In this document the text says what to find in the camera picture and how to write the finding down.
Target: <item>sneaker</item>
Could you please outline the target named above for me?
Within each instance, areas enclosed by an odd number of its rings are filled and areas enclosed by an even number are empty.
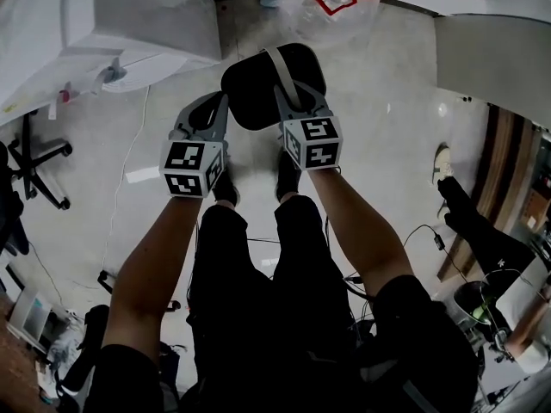
[[[449,208],[448,208],[448,204],[446,202],[444,202],[442,204],[442,206],[440,207],[440,209],[438,210],[438,220],[440,220],[441,222],[443,222],[444,224],[446,223],[446,214],[449,213]]]
[[[443,181],[446,177],[454,175],[451,169],[451,153],[446,144],[440,144],[434,158],[434,169],[432,170],[432,183],[438,184],[438,181]]]
[[[216,185],[214,185],[213,193],[216,201],[227,200],[231,202],[234,207],[238,205],[239,191],[235,188],[235,185],[233,185],[228,169],[222,171],[218,181],[216,181]]]
[[[280,153],[278,167],[275,197],[281,202],[285,194],[299,192],[299,181],[302,171],[299,170],[294,160],[286,151]]]

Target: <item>white sneaker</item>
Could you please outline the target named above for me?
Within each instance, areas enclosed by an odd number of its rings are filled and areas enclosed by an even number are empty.
[[[446,177],[454,175],[451,168],[451,153],[446,144],[440,144],[434,157],[434,169],[432,170],[432,183],[438,184],[438,181],[443,181]]]
[[[449,208],[448,208],[448,204],[446,204],[446,202],[444,202],[442,204],[442,206],[440,207],[440,209],[438,210],[438,220],[440,220],[441,222],[443,222],[444,224],[446,223],[446,214],[449,213]]]

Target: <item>white floor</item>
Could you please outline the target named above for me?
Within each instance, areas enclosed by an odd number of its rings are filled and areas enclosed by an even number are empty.
[[[257,0],[220,4],[219,12],[224,62],[151,87],[145,128],[127,160],[127,173],[158,165],[161,144],[176,115],[198,96],[218,90],[229,65],[282,42],[274,34],[276,13],[260,9]],[[328,86],[327,100],[343,125],[344,176],[402,239],[418,225],[435,225],[450,246],[455,234],[439,226],[436,212],[442,199],[430,185],[434,153],[441,142],[449,143],[456,176],[470,191],[484,142],[487,106],[477,100],[459,101],[457,94],[436,87],[433,20],[382,6],[370,38],[360,36],[316,52]],[[66,138],[74,147],[71,157],[53,159],[41,171],[50,185],[57,185],[70,197],[72,207],[68,212],[57,211],[39,195],[26,203],[22,221],[55,280],[64,307],[83,314],[94,305],[108,303],[108,294],[96,283],[102,267],[113,272],[121,267],[169,199],[160,178],[137,183],[124,178],[108,236],[123,160],[140,129],[144,104],[144,89],[120,96],[102,93],[99,97],[83,96],[61,108],[57,121],[48,121],[43,113],[33,120],[34,134],[40,141]],[[0,138],[8,144],[20,128],[21,122],[14,121],[0,130]],[[242,198],[238,211],[250,224],[249,237],[276,238],[272,213],[277,207],[273,173],[277,134],[276,129],[247,132],[232,118],[228,125],[227,140]],[[317,200],[307,176],[301,192]],[[212,203],[212,198],[205,200],[203,209]],[[334,237],[332,242],[337,264],[345,273],[351,272]],[[276,244],[251,242],[250,248],[251,259],[259,268],[263,259],[279,256]],[[436,249],[433,236],[421,230],[406,248],[415,273],[434,293],[444,254]],[[175,294],[183,308],[168,314],[163,327],[165,342],[189,347],[178,376],[183,390],[195,382],[191,331],[185,323],[185,293],[193,254],[191,249]],[[18,256],[13,263],[25,279],[35,280],[52,302],[59,302],[32,253]],[[351,297],[350,303],[359,314],[362,301]],[[220,310],[231,311],[232,306]]]

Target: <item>plastic bag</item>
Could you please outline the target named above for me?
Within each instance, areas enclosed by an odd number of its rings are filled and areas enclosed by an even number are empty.
[[[380,0],[279,0],[280,29],[294,41],[332,46],[369,31]]]

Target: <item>black pants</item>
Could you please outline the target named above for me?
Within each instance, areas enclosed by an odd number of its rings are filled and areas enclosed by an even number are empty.
[[[438,190],[448,203],[446,224],[463,237],[487,276],[492,293],[502,295],[536,258],[528,246],[496,230],[482,217],[454,177],[438,182]],[[496,272],[500,269],[514,271]]]
[[[275,351],[307,350],[337,361],[350,350],[354,319],[317,207],[295,196],[275,219],[281,255],[270,280],[251,262],[239,214],[212,206],[203,216],[188,319],[199,379],[220,367],[228,351],[236,365],[247,366],[255,356],[263,364],[271,355],[278,359]]]

